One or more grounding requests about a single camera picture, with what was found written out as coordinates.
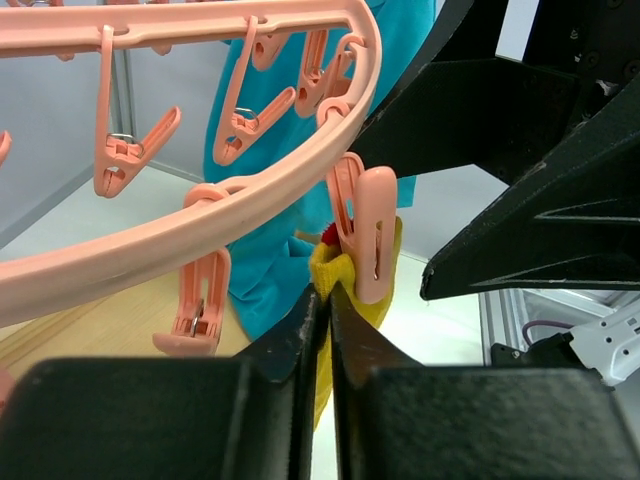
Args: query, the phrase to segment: yellow cloth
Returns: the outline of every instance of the yellow cloth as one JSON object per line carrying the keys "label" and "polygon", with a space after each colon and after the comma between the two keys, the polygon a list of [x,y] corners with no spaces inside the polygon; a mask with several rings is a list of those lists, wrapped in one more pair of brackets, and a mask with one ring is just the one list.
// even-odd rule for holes
{"label": "yellow cloth", "polygon": [[[393,286],[400,253],[402,240],[402,221],[396,217],[396,235],[393,244],[393,271],[391,276],[391,288],[386,297],[373,305],[360,302],[355,294],[356,271],[351,257],[341,253],[337,246],[328,246],[320,243],[311,255],[311,279],[320,298],[326,302],[329,294],[340,282],[349,295],[354,308],[367,322],[376,328],[380,328],[384,320],[391,299],[393,298]],[[318,374],[316,378],[316,398],[314,412],[314,429],[318,426],[320,415],[329,401],[332,386],[331,376],[331,341],[327,340],[318,355]]]}

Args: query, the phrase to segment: bolt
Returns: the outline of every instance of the bolt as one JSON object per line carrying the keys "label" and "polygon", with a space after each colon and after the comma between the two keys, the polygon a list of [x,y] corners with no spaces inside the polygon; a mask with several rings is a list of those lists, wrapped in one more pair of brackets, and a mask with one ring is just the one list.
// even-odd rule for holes
{"label": "bolt", "polygon": [[627,80],[632,80],[640,72],[640,60],[631,60],[624,67],[624,76]]}
{"label": "bolt", "polygon": [[584,63],[587,68],[594,68],[600,61],[600,54],[598,52],[589,52],[584,57]]}

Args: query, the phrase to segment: turquoise fabric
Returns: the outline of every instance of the turquoise fabric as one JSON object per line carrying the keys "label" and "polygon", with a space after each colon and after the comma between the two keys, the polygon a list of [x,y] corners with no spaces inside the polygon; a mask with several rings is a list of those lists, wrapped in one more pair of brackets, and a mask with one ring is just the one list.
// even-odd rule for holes
{"label": "turquoise fabric", "polygon": [[[383,45],[382,71],[371,106],[373,111],[427,37],[435,20],[435,0],[368,0],[367,3],[376,17]],[[331,31],[324,68],[345,33],[339,29]],[[304,33],[293,34],[266,72],[258,72],[250,63],[238,106],[260,112],[286,87],[295,87],[304,41]],[[316,128],[315,116],[300,119],[291,108],[232,165],[223,167],[213,161],[213,142],[220,113],[243,42],[242,39],[230,42],[211,110],[204,148],[207,182],[260,172],[297,148]],[[398,180],[398,207],[411,206],[414,188],[415,177]],[[333,214],[327,185],[323,181],[280,215],[229,245],[232,259],[230,296],[250,339],[256,339],[275,325],[310,282],[309,257],[313,247],[295,238],[295,231],[321,233],[331,222]]]}

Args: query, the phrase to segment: pink clothespin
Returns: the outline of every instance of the pink clothespin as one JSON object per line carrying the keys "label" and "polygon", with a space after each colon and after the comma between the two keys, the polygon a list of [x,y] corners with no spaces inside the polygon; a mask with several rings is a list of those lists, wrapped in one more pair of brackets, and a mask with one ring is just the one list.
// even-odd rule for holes
{"label": "pink clothespin", "polygon": [[4,163],[11,150],[11,135],[6,130],[0,133],[0,165]]}
{"label": "pink clothespin", "polygon": [[256,70],[264,72],[269,69],[284,45],[289,41],[290,33],[260,35],[253,45],[252,61]]}
{"label": "pink clothespin", "polygon": [[97,195],[113,198],[155,157],[180,125],[181,112],[173,107],[156,124],[142,142],[131,135],[109,133],[111,96],[111,59],[113,27],[102,28],[100,89],[96,113],[94,189]]}
{"label": "pink clothespin", "polygon": [[338,42],[336,54],[325,72],[322,64],[328,38],[328,30],[307,33],[295,101],[296,113],[301,118],[313,115],[325,98],[347,91],[350,80],[344,75],[353,60],[352,53],[347,48],[351,43],[364,46],[362,37],[351,33],[344,35]]}
{"label": "pink clothespin", "polygon": [[379,302],[393,274],[396,175],[389,167],[365,170],[360,157],[347,152],[327,174],[327,185],[340,246],[355,265],[356,296],[366,304]]}
{"label": "pink clothespin", "polygon": [[[200,184],[187,194],[184,207],[188,208],[200,200],[216,201],[228,196],[226,190],[212,184]],[[226,248],[182,267],[178,314],[170,334],[153,334],[156,348],[178,357],[215,353],[222,332],[230,276],[231,256]],[[202,298],[205,282],[207,293]]]}
{"label": "pink clothespin", "polygon": [[[157,5],[161,3],[169,3],[169,0],[146,0],[143,2],[145,5]],[[107,0],[107,5],[139,5],[138,0]],[[171,51],[172,45],[156,45],[151,49],[158,55],[166,55]]]}
{"label": "pink clothespin", "polygon": [[[7,0],[7,4],[10,7],[35,7],[35,6],[48,6],[48,7],[64,7],[62,0]],[[56,54],[63,62],[73,60],[75,55],[73,53],[58,53]]]}
{"label": "pink clothespin", "polygon": [[0,368],[0,413],[4,410],[15,383],[11,374],[4,368]]}
{"label": "pink clothespin", "polygon": [[230,165],[265,134],[291,108],[296,98],[293,87],[285,88],[266,108],[256,114],[248,108],[238,108],[238,97],[249,66],[258,28],[258,17],[249,18],[247,37],[240,53],[220,114],[220,123],[213,143],[213,160],[219,165]]}

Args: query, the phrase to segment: wooden board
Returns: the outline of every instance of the wooden board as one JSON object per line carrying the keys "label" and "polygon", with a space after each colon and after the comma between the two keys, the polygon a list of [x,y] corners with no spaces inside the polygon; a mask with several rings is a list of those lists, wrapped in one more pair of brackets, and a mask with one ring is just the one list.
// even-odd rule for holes
{"label": "wooden board", "polygon": [[[100,300],[0,329],[0,365],[15,378],[35,363],[65,356],[164,355],[151,342],[170,332],[178,308],[177,272]],[[217,355],[249,344],[227,301]]]}

